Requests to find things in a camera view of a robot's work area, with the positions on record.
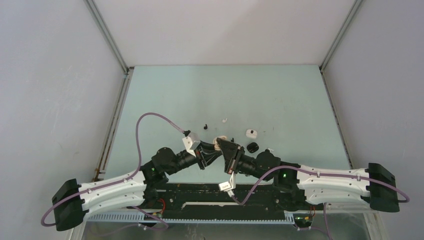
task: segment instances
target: pink cable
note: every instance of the pink cable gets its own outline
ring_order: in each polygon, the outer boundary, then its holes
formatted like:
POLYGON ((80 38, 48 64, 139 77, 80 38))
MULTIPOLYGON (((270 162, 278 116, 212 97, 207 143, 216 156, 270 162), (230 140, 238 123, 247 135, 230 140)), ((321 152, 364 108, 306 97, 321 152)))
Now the pink cable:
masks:
MULTIPOLYGON (((298 172, 302 172, 305 174, 309 174, 309 175, 313 175, 313 176, 318 176, 318 173, 314 172, 314 171, 308 171, 308 170, 304 170, 301 168, 297 168, 294 166, 276 166, 274 168, 271 168, 270 170, 268 170, 267 172, 265 172, 264 175, 262 175, 257 181, 256 183, 252 186, 252 188, 250 189, 249 193, 246 195, 246 197, 244 198, 244 200, 242 202, 240 202, 236 196, 232 196, 232 199, 234 200, 234 202, 236 202, 239 205, 244 205, 248 199, 250 198, 250 196, 252 195, 253 191, 256 189, 256 187, 258 187, 258 185, 261 183, 262 180, 264 180, 264 178, 266 178, 268 175, 270 175, 271 173, 273 173, 274 171, 280 170, 280 169, 291 169, 291 170, 295 170, 298 172)), ((349 174, 338 174, 338 173, 320 173, 320 176, 323 177, 336 177, 336 178, 348 178, 348 179, 357 179, 358 176, 357 175, 349 175, 349 174)), ((385 186, 386 188, 389 188, 397 193, 399 193, 400 195, 402 195, 405 200, 399 200, 399 203, 408 203, 411 199, 410 197, 404 193, 403 191, 401 191, 400 189, 387 184, 385 182, 379 181, 379 180, 375 180, 369 177, 365 177, 365 176, 359 176, 359 180, 366 180, 366 181, 370 181, 376 184, 380 184, 382 186, 385 186)), ((326 213, 326 207, 327 207, 327 203, 324 203, 324 221, 325 221, 325 228, 327 230, 327 235, 330 238, 330 240, 332 240, 332 236, 330 234, 330 230, 329 230, 329 225, 328 225, 328 221, 327 221, 327 213, 326 213)))
MULTIPOLYGON (((129 175, 127 178, 125 178, 126 180, 130 180, 131 178, 133 178, 139 171, 140 171, 140 167, 142 166, 142 152, 141 152, 141 150, 140 150, 140 143, 139 143, 139 124, 140 124, 140 121, 145 117, 145 116, 148 116, 148 115, 153 115, 153 116, 157 116, 157 117, 159 117, 159 118, 161 118, 161 119, 163 119, 163 120, 165 120, 165 121, 167 121, 169 124, 171 124, 171 126, 173 126, 174 128, 176 128, 179 132, 181 132, 181 133, 184 133, 184 130, 182 129, 182 128, 180 128, 179 126, 177 126, 175 123, 173 123, 171 120, 169 120, 167 117, 165 117, 165 116, 163 116, 163 115, 161 115, 161 114, 159 114, 159 113, 155 113, 155 112, 147 112, 147 113, 145 113, 145 114, 143 114, 143 115, 141 115, 140 116, 140 118, 138 118, 138 121, 137 121, 137 124, 135 125, 135 142, 137 143, 137 151, 138 151, 138 166, 137 166, 137 168, 135 169, 135 171, 131 174, 131 175, 129 175)), ((67 197, 65 197, 64 199, 62 199, 62 200, 60 200, 60 201, 58 201, 56 204, 54 204, 52 207, 50 207, 45 213, 44 213, 44 215, 41 217, 41 225, 43 225, 44 227, 52 227, 52 226, 55 226, 56 225, 56 223, 46 223, 46 218, 47 218, 47 216, 55 209, 55 208, 57 208, 58 206, 60 206, 61 204, 63 204, 64 202, 66 202, 66 201, 68 201, 68 200, 70 200, 70 199, 72 199, 72 198, 75 198, 75 197, 77 197, 77 196, 80 196, 81 194, 85 194, 85 193, 88 193, 90 190, 91 191, 95 191, 95 190, 98 190, 98 189, 103 189, 103 188, 107 188, 107 187, 110 187, 110 186, 113 186, 113 185, 116 185, 116 184, 120 184, 120 183, 123 183, 124 182, 124 179, 122 179, 122 180, 118 180, 118 181, 114 181, 114 182, 110 182, 110 183, 107 183, 107 184, 104 184, 104 185, 100 185, 100 186, 96 186, 96 187, 93 187, 93 188, 88 188, 88 189, 86 189, 86 190, 83 190, 83 191, 80 191, 80 192, 77 192, 77 193, 74 193, 74 194, 72 194, 72 195, 70 195, 70 196, 67 196, 67 197)))

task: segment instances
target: small black object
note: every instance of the small black object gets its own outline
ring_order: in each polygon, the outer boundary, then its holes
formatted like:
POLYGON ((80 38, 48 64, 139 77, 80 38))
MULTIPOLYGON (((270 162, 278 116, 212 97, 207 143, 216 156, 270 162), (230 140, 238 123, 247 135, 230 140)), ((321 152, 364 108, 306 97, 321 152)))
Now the small black object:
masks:
POLYGON ((258 144, 256 142, 252 142, 249 145, 247 145, 246 149, 247 149, 247 151, 249 153, 252 154, 252 153, 254 153, 254 152, 256 152, 256 151, 259 150, 259 146, 258 146, 258 144))
POLYGON ((187 136, 188 136, 191 132, 192 132, 192 131, 187 130, 187 131, 184 131, 184 132, 183 132, 183 134, 184 134, 184 136, 186 136, 186 137, 187 137, 187 136))
MULTIPOLYGON (((368 163, 365 172, 369 174, 370 179, 396 187, 395 176, 378 163, 368 163)), ((375 182, 370 182, 366 189, 369 191, 369 197, 361 196, 361 199, 369 203, 372 210, 387 213, 399 212, 399 202, 401 201, 398 200, 398 194, 394 190, 375 182)))
MULTIPOLYGON (((78 193, 79 187, 75 178, 66 181, 53 196, 51 202, 55 205, 60 200, 78 193)), ((53 210, 57 231, 75 228, 83 222, 84 215, 88 212, 88 210, 83 210, 83 203, 84 200, 80 196, 75 196, 53 210)))

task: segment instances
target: small white object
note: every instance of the small white object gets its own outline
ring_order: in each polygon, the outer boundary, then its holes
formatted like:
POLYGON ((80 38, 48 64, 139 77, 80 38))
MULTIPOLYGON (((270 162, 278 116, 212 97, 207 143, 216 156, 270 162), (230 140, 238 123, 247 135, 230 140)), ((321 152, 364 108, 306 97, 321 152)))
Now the small white object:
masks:
POLYGON ((220 145, 218 144, 218 142, 217 142, 217 138, 220 138, 220 139, 224 139, 224 140, 227 140, 227 136, 217 136, 217 137, 215 137, 214 139, 213 139, 213 144, 215 145, 215 150, 216 151, 219 151, 219 150, 221 150, 221 148, 220 148, 220 145))
POLYGON ((220 191, 227 192, 228 195, 232 198, 234 196, 233 189, 236 188, 236 175, 234 174, 234 172, 231 173, 229 181, 220 183, 218 186, 220 191))
POLYGON ((250 139, 256 139, 257 136, 258 136, 258 132, 256 130, 248 129, 246 131, 246 137, 250 139))
POLYGON ((187 153, 196 157, 195 149, 200 144, 199 136, 194 132, 190 132, 188 136, 182 138, 182 143, 184 144, 187 153))

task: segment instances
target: purple cable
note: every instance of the purple cable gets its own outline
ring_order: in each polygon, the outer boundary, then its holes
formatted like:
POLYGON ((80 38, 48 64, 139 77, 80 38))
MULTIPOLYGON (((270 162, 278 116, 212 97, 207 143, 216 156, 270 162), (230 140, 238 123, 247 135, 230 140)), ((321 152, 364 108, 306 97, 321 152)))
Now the purple cable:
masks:
MULTIPOLYGON (((163 120, 165 120, 165 121, 167 121, 169 124, 171 124, 171 126, 173 126, 174 128, 176 128, 179 132, 181 132, 181 133, 184 133, 184 130, 183 129, 181 129, 179 126, 177 126, 175 123, 173 123, 171 120, 169 120, 167 117, 165 117, 165 116, 163 116, 163 115, 161 115, 161 114, 159 114, 159 113, 155 113, 155 112, 147 112, 147 113, 145 113, 145 114, 143 114, 143 115, 141 115, 140 116, 140 118, 138 118, 138 121, 137 121, 137 124, 135 125, 135 142, 137 143, 137 150, 138 150, 138 166, 137 166, 137 168, 135 169, 135 171, 131 174, 131 175, 128 175, 128 177, 127 178, 125 178, 126 180, 130 180, 131 178, 133 178, 138 172, 139 172, 139 169, 140 169, 140 167, 142 166, 142 152, 141 152, 141 150, 140 150, 140 143, 139 143, 139 124, 140 124, 140 121, 145 117, 145 116, 148 116, 148 115, 153 115, 153 116, 157 116, 157 117, 159 117, 159 118, 161 118, 161 119, 163 119, 163 120)), ((118 180, 118 181, 114 181, 114 182, 110 182, 110 183, 107 183, 107 184, 104 184, 104 185, 100 185, 100 186, 96 186, 96 187, 93 187, 93 188, 88 188, 88 189, 86 189, 86 190, 83 190, 83 191, 80 191, 80 192, 77 192, 77 193, 74 193, 74 194, 72 194, 72 195, 70 195, 70 196, 67 196, 67 197, 65 197, 64 199, 62 199, 62 200, 60 200, 60 201, 58 201, 56 204, 54 204, 52 207, 50 207, 45 213, 44 213, 44 215, 41 217, 41 225, 43 225, 44 227, 52 227, 52 226, 55 226, 56 225, 56 223, 46 223, 46 218, 47 218, 47 216, 55 209, 55 208, 57 208, 58 206, 60 206, 61 204, 63 204, 64 202, 66 202, 66 201, 68 201, 68 200, 70 200, 70 199, 72 199, 72 198, 75 198, 75 197, 77 197, 77 196, 80 196, 81 194, 85 194, 85 193, 88 193, 90 190, 91 191, 95 191, 95 190, 98 190, 98 189, 103 189, 103 188, 107 188, 107 187, 110 187, 110 186, 113 186, 113 185, 115 185, 115 184, 120 184, 120 183, 123 183, 124 182, 124 180, 122 179, 122 180, 118 180)), ((140 212, 142 212, 142 213, 145 213, 143 210, 141 210, 141 209, 139 209, 138 207, 133 207, 133 208, 136 208, 136 209, 138 209, 140 212)))
MULTIPOLYGON (((291 170, 295 170, 298 172, 302 172, 305 174, 309 174, 309 175, 313 175, 313 176, 318 176, 318 173, 314 172, 314 171, 307 171, 301 168, 297 168, 294 166, 276 166, 274 168, 271 168, 270 170, 268 170, 267 172, 265 172, 265 174, 263 174, 257 181, 256 183, 252 186, 252 188, 250 189, 249 193, 246 195, 246 197, 244 198, 244 200, 242 202, 240 202, 236 196, 232 196, 231 198, 234 200, 234 202, 236 202, 239 205, 244 205, 248 199, 250 198, 250 196, 252 195, 253 191, 256 189, 256 187, 258 187, 258 185, 261 183, 262 180, 264 180, 264 178, 266 178, 269 174, 273 173, 274 171, 280 170, 280 169, 291 169, 291 170)), ((320 176, 323 177, 336 177, 336 178, 348 178, 348 179, 358 179, 357 175, 349 175, 349 174, 338 174, 338 173, 320 173, 320 176)), ((366 180, 366 181, 370 181, 376 184, 380 184, 382 186, 385 186, 386 188, 389 188, 397 193, 399 193, 400 195, 402 195, 405 200, 399 200, 399 203, 408 203, 411 199, 410 197, 404 193, 403 191, 401 191, 400 189, 387 184, 385 182, 379 181, 379 180, 375 180, 369 177, 364 177, 364 176, 359 176, 359 180, 366 180)), ((329 231, 329 225, 328 225, 328 221, 327 221, 327 213, 326 213, 326 207, 327 207, 327 203, 324 203, 324 221, 325 221, 325 228, 327 229, 327 235, 330 238, 330 240, 332 240, 333 238, 331 237, 330 231, 329 231)))
MULTIPOLYGON (((151 217, 151 218, 153 218, 153 219, 157 220, 158 222, 161 222, 161 223, 163 223, 165 225, 165 227, 155 228, 155 227, 145 226, 145 225, 143 225, 143 224, 140 223, 140 225, 143 227, 143 229, 146 228, 146 229, 150 229, 150 230, 154 230, 154 231, 164 231, 164 230, 167 230, 170 227, 168 225, 168 223, 166 223, 164 220, 160 219, 159 217, 154 216, 154 215, 151 215, 150 213, 147 213, 146 211, 144 211, 144 210, 142 210, 142 209, 140 209, 140 208, 138 208, 136 206, 132 206, 132 208, 137 209, 138 211, 142 212, 144 215, 149 216, 149 217, 151 217)), ((106 237, 106 236, 115 234, 115 233, 117 233, 117 232, 119 232, 121 230, 124 230, 126 228, 136 227, 136 226, 138 227, 139 226, 139 223, 128 224, 128 225, 125 225, 125 226, 120 227, 118 229, 115 229, 115 230, 113 230, 111 232, 102 233, 102 234, 98 234, 98 233, 93 232, 91 228, 89 228, 88 230, 90 231, 91 234, 93 234, 96 237, 106 237)))

